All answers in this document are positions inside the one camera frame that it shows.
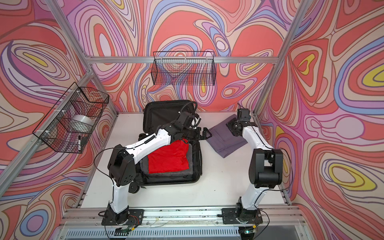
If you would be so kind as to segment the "purple jeans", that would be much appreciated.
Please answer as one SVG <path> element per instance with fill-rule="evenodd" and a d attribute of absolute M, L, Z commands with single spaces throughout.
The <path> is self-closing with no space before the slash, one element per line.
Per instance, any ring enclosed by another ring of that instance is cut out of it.
<path fill-rule="evenodd" d="M 227 123 L 232 119 L 237 119 L 236 115 L 231 115 L 221 123 L 209 129 L 212 136 L 207 139 L 207 142 L 222 158 L 226 158 L 242 146 L 247 144 L 247 141 L 239 136 L 235 137 L 227 127 Z"/>

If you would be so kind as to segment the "red shirt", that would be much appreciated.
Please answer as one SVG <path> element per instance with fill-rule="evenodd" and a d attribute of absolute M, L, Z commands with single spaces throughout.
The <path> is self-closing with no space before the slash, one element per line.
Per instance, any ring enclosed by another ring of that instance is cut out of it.
<path fill-rule="evenodd" d="M 148 155 L 149 173 L 163 174 L 188 170 L 188 151 L 189 142 L 186 140 L 177 140 L 157 149 Z"/>

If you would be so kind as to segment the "black white suitcase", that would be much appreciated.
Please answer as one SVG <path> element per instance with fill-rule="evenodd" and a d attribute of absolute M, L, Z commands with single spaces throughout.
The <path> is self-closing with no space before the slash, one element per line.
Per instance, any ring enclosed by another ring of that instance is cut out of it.
<path fill-rule="evenodd" d="M 194 101 L 158 101 L 144 110 L 143 130 L 135 150 L 136 176 L 129 186 L 135 194 L 147 186 L 191 184 L 202 175 L 200 116 Z"/>

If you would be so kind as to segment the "grey fluffy towel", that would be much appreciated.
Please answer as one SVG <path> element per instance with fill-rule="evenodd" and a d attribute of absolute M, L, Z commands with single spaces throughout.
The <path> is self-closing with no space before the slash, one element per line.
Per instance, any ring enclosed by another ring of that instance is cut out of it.
<path fill-rule="evenodd" d="M 193 147 L 178 140 L 161 147 L 140 161 L 144 174 L 152 176 L 182 176 L 193 173 Z"/>

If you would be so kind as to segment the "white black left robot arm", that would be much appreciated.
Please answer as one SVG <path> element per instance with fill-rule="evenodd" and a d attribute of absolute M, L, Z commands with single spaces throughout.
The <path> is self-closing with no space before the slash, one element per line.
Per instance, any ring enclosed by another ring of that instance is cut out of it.
<path fill-rule="evenodd" d="M 168 146 L 177 140 L 200 141 L 209 139 L 208 128 L 200 128 L 201 118 L 188 112 L 180 112 L 177 119 L 160 125 L 153 134 L 127 146 L 113 148 L 108 163 L 109 177 L 113 182 L 111 210 L 119 215 L 129 209 L 129 184 L 136 177 L 136 165 L 157 149 Z"/>

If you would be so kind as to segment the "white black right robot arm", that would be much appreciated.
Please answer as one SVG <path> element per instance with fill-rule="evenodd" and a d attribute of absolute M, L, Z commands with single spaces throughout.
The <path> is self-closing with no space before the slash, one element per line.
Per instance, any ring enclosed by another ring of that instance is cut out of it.
<path fill-rule="evenodd" d="M 253 152 L 249 166 L 250 185 L 240 197 L 242 209 L 256 210 L 267 192 L 274 192 L 283 181 L 283 153 L 267 143 L 256 125 L 251 122 L 250 110 L 239 108 L 237 117 L 227 123 L 235 137 L 244 138 Z"/>

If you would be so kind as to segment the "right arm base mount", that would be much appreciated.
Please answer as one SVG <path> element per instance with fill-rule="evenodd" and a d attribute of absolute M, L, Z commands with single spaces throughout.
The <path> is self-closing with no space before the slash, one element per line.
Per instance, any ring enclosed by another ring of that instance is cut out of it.
<path fill-rule="evenodd" d="M 260 210 L 245 210 L 236 208 L 222 208 L 219 218 L 225 225 L 234 224 L 254 224 L 256 226 L 263 223 L 263 218 Z"/>

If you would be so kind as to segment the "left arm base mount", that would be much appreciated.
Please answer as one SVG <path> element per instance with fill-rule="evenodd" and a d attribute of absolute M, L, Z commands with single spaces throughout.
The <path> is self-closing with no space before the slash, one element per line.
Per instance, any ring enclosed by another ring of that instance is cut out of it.
<path fill-rule="evenodd" d="M 99 212 L 98 215 L 103 218 L 103 226 L 137 227 L 143 222 L 144 210 L 131 209 L 116 214 L 112 209 L 108 208 L 105 211 Z"/>

